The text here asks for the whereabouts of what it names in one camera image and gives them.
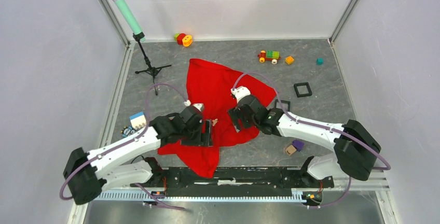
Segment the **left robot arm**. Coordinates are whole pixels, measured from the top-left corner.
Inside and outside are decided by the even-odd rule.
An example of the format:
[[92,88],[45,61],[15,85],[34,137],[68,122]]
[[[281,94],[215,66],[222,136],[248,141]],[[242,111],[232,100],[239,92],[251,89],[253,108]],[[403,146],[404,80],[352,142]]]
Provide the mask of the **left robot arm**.
[[184,146],[212,146],[212,121],[203,118],[203,109],[201,103],[192,104],[181,113],[158,116],[139,131],[108,146],[91,151],[81,147],[73,150],[63,171],[65,181],[60,199],[83,205],[115,187],[159,185],[163,180],[160,169],[151,167],[145,160],[132,164],[127,161],[177,142]]

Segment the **red garment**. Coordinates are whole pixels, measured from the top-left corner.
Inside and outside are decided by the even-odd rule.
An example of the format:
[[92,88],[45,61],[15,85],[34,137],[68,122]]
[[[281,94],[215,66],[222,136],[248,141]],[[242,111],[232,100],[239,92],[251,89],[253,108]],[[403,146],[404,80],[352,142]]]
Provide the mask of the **red garment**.
[[202,59],[190,59],[186,89],[191,102],[203,103],[203,117],[218,119],[212,128],[211,147],[183,146],[179,142],[158,149],[159,155],[177,155],[197,175],[211,178],[219,163],[220,147],[244,144],[259,135],[256,127],[237,133],[228,115],[237,101],[231,88],[242,72]]

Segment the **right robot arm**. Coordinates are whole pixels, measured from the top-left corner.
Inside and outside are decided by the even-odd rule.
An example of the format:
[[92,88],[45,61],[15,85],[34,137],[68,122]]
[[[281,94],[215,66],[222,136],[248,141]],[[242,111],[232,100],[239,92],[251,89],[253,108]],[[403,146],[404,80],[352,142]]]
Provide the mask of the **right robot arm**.
[[255,96],[243,96],[228,114],[237,132],[256,127],[266,135],[292,137],[322,146],[330,154],[314,156],[300,171],[300,181],[312,187],[328,176],[345,174],[367,181],[381,147],[356,120],[325,123],[293,115],[281,108],[267,108]]

